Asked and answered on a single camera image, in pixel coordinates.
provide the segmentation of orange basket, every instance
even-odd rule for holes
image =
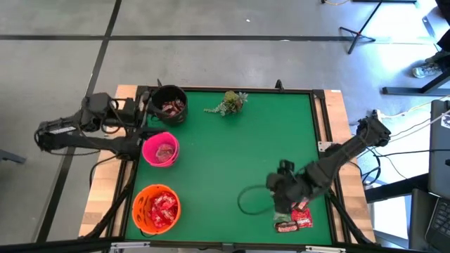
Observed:
[[[174,222],[172,222],[170,225],[163,226],[162,228],[156,228],[155,225],[153,225],[151,219],[149,219],[146,216],[146,213],[151,210],[150,200],[164,191],[169,192],[175,196],[175,199],[178,203],[178,212],[176,213]],[[140,193],[138,193],[133,202],[132,216],[134,224],[136,224],[136,226],[140,228],[142,232],[150,235],[160,235],[162,233],[169,231],[178,221],[180,215],[181,215],[180,199],[171,188],[165,185],[157,184],[145,187]]]

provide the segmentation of wooden table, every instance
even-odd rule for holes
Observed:
[[[138,86],[135,85],[119,85],[115,97],[134,98],[137,88]],[[325,105],[321,104],[319,99],[315,99],[321,139],[327,140],[326,125],[324,124],[327,119],[324,119],[321,116],[323,114],[322,112],[326,111],[328,113],[330,133],[333,142],[344,143],[346,140],[351,138],[351,134],[342,94],[340,91],[336,90],[325,90],[323,91],[323,94],[325,96]],[[124,135],[124,132],[121,130],[115,135]],[[98,160],[103,160],[111,156],[113,156],[113,154],[109,151],[101,151]],[[97,166],[92,187],[89,192],[86,209],[84,211],[81,228],[79,230],[79,235],[86,235],[90,232],[110,208],[115,194],[119,170],[120,161],[116,159]],[[123,178],[123,185],[128,180],[130,170],[131,163],[127,163]],[[354,165],[346,164],[341,168],[339,175],[347,212],[352,217],[357,227],[362,230],[364,235],[368,239],[375,241],[359,170]],[[122,206],[117,211],[117,215],[112,226],[112,235],[117,236],[120,234],[120,224],[122,222],[123,210],[124,204],[122,203]],[[339,214],[334,208],[333,213],[337,240],[339,242],[344,242]]]

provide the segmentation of concrete floor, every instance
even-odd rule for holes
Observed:
[[[0,34],[105,34],[114,0],[17,0],[0,2]],[[339,36],[339,26],[358,30],[375,4],[343,6],[318,1],[127,0],[113,34],[240,34]],[[423,13],[413,4],[383,4],[366,28],[368,36],[393,43],[358,45],[332,41],[111,41],[95,92],[113,95],[118,84],[340,89],[350,122],[372,109],[387,115],[432,97],[383,96],[383,86],[419,87],[412,66],[436,52],[426,44]],[[41,153],[32,134],[41,121],[71,115],[89,83],[100,41],[0,41],[0,148],[27,158],[24,165],[0,163],[0,245],[30,242],[42,215],[60,157]],[[385,123],[392,132],[427,117],[427,109]],[[428,132],[381,152],[428,146]],[[405,176],[428,170],[426,154],[393,157]],[[96,156],[74,159],[49,240],[77,237],[88,195],[88,170]],[[362,157],[364,171],[374,165]],[[381,181],[401,180],[383,161]]]

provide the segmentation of pink basket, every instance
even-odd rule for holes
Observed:
[[[162,144],[169,144],[175,147],[175,152],[170,159],[166,162],[159,162],[156,157],[156,151]],[[178,158],[178,154],[180,153],[180,144],[178,140],[169,132],[163,132],[161,134],[156,134],[151,136],[147,141],[143,143],[142,146],[142,155],[143,158],[154,167],[170,167],[172,166],[176,159]]]

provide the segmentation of green table surface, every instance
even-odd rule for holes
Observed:
[[[151,240],[184,242],[241,242],[330,245],[330,226],[324,197],[309,204],[313,228],[277,233],[274,211],[257,216],[243,214],[237,205],[239,192],[247,186],[264,185],[280,159],[296,168],[317,160],[317,144],[309,96],[304,94],[250,93],[243,111],[222,117],[203,112],[214,108],[223,93],[186,92],[188,117],[165,127],[180,143],[180,154],[169,168],[151,167],[142,157],[137,168],[133,199],[146,186],[161,183],[179,196],[181,216],[166,233]],[[269,191],[244,195],[243,208],[256,212],[273,206]],[[126,240],[148,240],[131,217]]]

